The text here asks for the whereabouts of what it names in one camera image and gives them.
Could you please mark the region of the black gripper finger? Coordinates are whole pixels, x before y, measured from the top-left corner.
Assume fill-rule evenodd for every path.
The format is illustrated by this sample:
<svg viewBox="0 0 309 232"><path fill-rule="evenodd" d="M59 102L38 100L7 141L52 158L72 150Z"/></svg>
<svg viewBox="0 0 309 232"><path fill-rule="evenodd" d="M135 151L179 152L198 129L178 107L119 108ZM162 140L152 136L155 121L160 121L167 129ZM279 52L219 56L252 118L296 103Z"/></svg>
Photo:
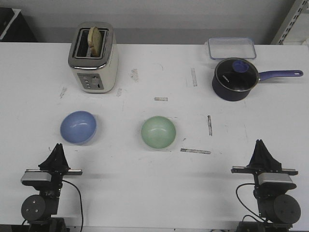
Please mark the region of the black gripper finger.
<svg viewBox="0 0 309 232"><path fill-rule="evenodd" d="M44 162L38 165L40 170L58 171L60 169L59 162L57 160L59 149L60 144L56 144L49 157Z"/></svg>
<svg viewBox="0 0 309 232"><path fill-rule="evenodd" d="M264 169L282 169L282 165L272 157L264 142L261 140L261 160Z"/></svg>
<svg viewBox="0 0 309 232"><path fill-rule="evenodd" d="M261 142L262 140L256 141L252 157L247 167L258 168L262 166L263 162L262 162L262 155L261 155L261 152L262 152Z"/></svg>
<svg viewBox="0 0 309 232"><path fill-rule="evenodd" d="M70 167L66 160L62 144L59 144L59 157L60 157L61 171L68 171Z"/></svg>

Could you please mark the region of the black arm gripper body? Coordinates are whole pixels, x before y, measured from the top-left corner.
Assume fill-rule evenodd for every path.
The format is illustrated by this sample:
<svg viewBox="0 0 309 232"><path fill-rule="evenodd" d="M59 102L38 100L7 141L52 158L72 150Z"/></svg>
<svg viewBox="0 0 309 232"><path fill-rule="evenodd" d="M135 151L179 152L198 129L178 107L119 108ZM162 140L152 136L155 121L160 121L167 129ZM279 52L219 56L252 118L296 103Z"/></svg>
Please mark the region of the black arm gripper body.
<svg viewBox="0 0 309 232"><path fill-rule="evenodd" d="M290 177L294 175L298 175L298 171L295 169L281 169L281 170L270 170L267 171L261 168L251 168L247 166L233 166L231 169L231 173L233 174L252 174L254 178L254 182L256 185L258 184L258 176L262 173L280 173L280 174L288 174Z"/></svg>
<svg viewBox="0 0 309 232"><path fill-rule="evenodd" d="M63 176L65 176L65 175L74 176L74 175L82 175L83 174L82 170L72 170L72 169L69 169L68 171L64 171L64 172L26 169L25 172L46 172L46 173L51 174L52 179L51 179L51 182L49 184L44 185L44 186L32 186L38 191L49 191L49 190L57 191L58 189L62 188Z"/></svg>

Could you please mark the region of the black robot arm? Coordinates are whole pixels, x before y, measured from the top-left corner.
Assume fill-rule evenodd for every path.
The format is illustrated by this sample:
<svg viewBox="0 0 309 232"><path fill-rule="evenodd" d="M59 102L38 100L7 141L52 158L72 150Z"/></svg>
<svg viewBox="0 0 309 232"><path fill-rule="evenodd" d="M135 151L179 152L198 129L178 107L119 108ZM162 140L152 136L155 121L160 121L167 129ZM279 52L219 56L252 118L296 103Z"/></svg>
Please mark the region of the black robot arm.
<svg viewBox="0 0 309 232"><path fill-rule="evenodd" d="M252 174L253 195L257 200L258 214L247 206L251 213L245 215L253 221L242 220L238 232L288 232L301 216L301 208L295 198L286 194L295 189L291 176L297 175L295 169L284 169L280 162L272 157L262 140L257 140L253 155L247 166L234 166L236 174Z"/></svg>
<svg viewBox="0 0 309 232"><path fill-rule="evenodd" d="M65 175L82 175L82 170L72 170L66 160L63 145L57 143L48 158L38 165L38 169L26 169L21 183L34 187L39 193L27 197L21 206L24 221L29 224L29 232L69 232L64 218L54 217L58 211L63 183L73 186L78 194L81 210L81 227L84 225L82 195L73 183L64 180Z"/></svg>

